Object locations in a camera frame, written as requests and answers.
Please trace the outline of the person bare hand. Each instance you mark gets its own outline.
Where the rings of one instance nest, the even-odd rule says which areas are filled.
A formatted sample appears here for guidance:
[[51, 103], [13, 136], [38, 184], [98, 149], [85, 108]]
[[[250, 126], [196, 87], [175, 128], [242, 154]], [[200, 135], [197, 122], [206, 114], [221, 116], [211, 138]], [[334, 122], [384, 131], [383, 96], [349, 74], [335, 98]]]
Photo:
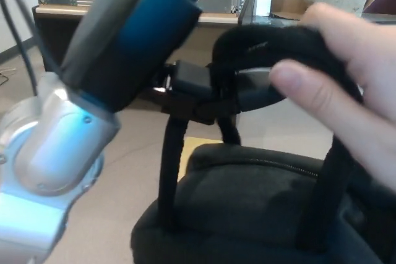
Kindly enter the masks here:
[[300, 21], [319, 31], [362, 89], [357, 103], [329, 76], [294, 60], [270, 71], [271, 84], [331, 130], [372, 177], [361, 198], [395, 211], [395, 26], [368, 22], [324, 3]]

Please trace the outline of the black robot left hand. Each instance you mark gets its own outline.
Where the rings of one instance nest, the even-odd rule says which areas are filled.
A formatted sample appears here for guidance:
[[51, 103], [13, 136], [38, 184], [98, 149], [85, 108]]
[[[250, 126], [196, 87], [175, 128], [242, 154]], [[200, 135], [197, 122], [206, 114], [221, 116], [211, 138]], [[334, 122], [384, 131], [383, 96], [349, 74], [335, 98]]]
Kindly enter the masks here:
[[166, 60], [191, 34], [197, 0], [95, 0], [61, 65], [59, 116], [70, 126], [116, 123], [139, 95], [178, 119], [212, 124], [238, 114], [234, 95], [211, 83], [209, 70]]

